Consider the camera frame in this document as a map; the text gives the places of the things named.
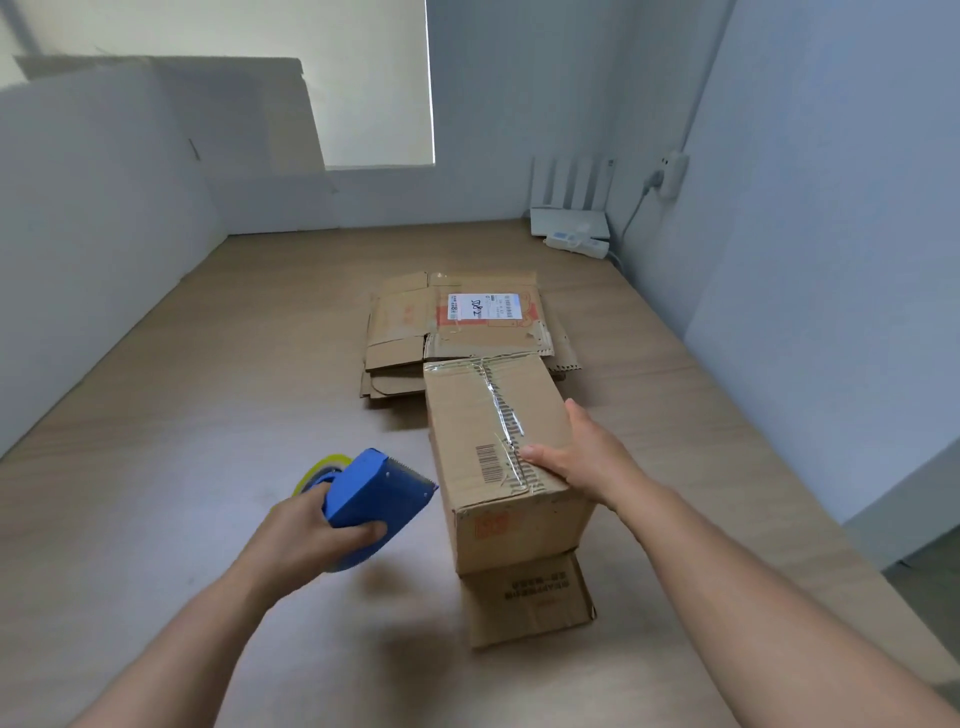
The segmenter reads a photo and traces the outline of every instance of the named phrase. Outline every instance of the stack of flattened cardboard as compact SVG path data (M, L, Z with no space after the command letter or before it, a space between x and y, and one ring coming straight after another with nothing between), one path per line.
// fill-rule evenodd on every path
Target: stack of flattened cardboard
M536 354L424 366L430 440L472 646L595 618L574 549L593 503L519 459L570 440L564 402Z
M372 301L360 394L422 392L424 362L524 352L544 357L557 377L580 368L536 273L398 276Z

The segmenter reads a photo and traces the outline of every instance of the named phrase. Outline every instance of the clear tape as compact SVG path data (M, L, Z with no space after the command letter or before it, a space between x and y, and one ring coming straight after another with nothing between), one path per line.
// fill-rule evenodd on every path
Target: clear tape
M515 410L507 403L500 394L500 388L496 385L493 376L491 364L495 366L497 362L520 359L524 356L531 356L529 352L508 353L499 356L473 356L469 359L452 359L450 361L431 362L423 365L425 372L439 372L447 370L469 368L478 374L490 392L493 401L493 409L496 411L497 419L500 423L502 437L498 437L500 447L503 448L504 457L510 470L513 472L513 481L511 490L515 494L519 493L538 493L544 490L545 486L540 480L536 469L525 460L520 459L520 438L525 437L523 424L516 415Z

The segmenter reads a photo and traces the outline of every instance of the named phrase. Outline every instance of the yellow tape roll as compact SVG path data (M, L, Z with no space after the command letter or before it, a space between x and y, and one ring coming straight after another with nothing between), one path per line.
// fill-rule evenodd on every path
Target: yellow tape roll
M317 476L317 473L319 473L320 471L326 470L327 468L336 468L337 470L343 470L351 462L353 462L352 458L349 458L346 455L342 455L340 453L337 453L334 455L328 455L319 463L317 463L315 466L313 466L310 470L307 471L306 475L300 479L299 483L297 483L297 487L294 488L293 495L298 496L300 493L302 493L303 489L306 488L308 485L310 485L313 479Z

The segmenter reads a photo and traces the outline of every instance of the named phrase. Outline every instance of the orange logo on box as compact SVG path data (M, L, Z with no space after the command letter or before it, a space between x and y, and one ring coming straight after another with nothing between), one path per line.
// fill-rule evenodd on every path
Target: orange logo on box
M477 516L473 522L473 535L477 540L489 539L491 536L502 536L510 529L510 512L498 511Z

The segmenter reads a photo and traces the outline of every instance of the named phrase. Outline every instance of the light wood surface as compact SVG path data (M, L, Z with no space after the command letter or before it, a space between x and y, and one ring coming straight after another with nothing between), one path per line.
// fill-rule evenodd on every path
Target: light wood surface
M331 452L434 474L422 398L357 397L370 293L419 269L535 268L584 365L561 387L735 538L924 679L958 670L613 267L526 224L231 238L0 463L0 716L63 724ZM281 602L222 725L733 725L609 512L592 625L472 653L439 498L367 565Z

